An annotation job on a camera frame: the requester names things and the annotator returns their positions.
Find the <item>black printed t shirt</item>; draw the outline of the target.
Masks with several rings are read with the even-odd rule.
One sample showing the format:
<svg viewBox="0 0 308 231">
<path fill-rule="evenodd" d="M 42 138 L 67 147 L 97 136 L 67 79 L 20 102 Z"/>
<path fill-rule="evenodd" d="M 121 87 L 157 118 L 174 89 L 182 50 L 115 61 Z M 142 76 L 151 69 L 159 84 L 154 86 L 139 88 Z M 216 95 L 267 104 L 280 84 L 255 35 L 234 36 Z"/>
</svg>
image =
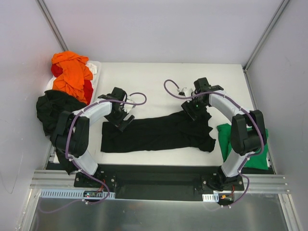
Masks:
<svg viewBox="0 0 308 231">
<path fill-rule="evenodd" d="M 134 119 L 124 131 L 104 122 L 101 151 L 128 153 L 193 147 L 211 152 L 216 140 L 210 136 L 210 118 L 211 115 L 204 111 L 194 121 L 186 112 L 179 111 L 168 116 Z"/>
</svg>

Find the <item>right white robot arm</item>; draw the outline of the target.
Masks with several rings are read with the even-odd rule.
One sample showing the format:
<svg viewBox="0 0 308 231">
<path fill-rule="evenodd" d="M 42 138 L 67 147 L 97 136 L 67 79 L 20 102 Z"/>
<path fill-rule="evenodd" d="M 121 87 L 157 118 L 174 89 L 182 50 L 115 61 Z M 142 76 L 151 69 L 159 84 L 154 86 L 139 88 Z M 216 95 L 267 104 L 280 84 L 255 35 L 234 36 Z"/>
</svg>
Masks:
<svg viewBox="0 0 308 231">
<path fill-rule="evenodd" d="M 195 89 L 177 89 L 178 95 L 185 97 L 181 105 L 192 120 L 198 120 L 208 107 L 219 110 L 231 122 L 231 152 L 222 164 L 221 173 L 216 178 L 217 186 L 227 190 L 234 183 L 244 162 L 265 147 L 266 130 L 263 114 L 259 110 L 248 111 L 226 94 L 220 85 L 210 85 L 207 78 L 194 82 Z"/>
</svg>

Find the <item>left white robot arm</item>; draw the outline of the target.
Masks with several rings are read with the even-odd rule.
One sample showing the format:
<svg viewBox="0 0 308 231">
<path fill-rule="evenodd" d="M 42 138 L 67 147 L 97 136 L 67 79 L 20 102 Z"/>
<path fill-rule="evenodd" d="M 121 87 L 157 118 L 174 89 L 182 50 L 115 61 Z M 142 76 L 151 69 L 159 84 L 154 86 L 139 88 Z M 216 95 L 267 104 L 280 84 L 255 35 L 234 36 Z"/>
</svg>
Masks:
<svg viewBox="0 0 308 231">
<path fill-rule="evenodd" d="M 115 87 L 111 93 L 99 96 L 82 109 L 60 114 L 51 142 L 78 170 L 87 173 L 85 182 L 89 186 L 97 187 L 102 182 L 102 176 L 97 172 L 98 164 L 88 151 L 90 127 L 105 117 L 111 125 L 123 131 L 134 119 L 134 116 L 125 119 L 134 106 L 127 93 Z"/>
</svg>

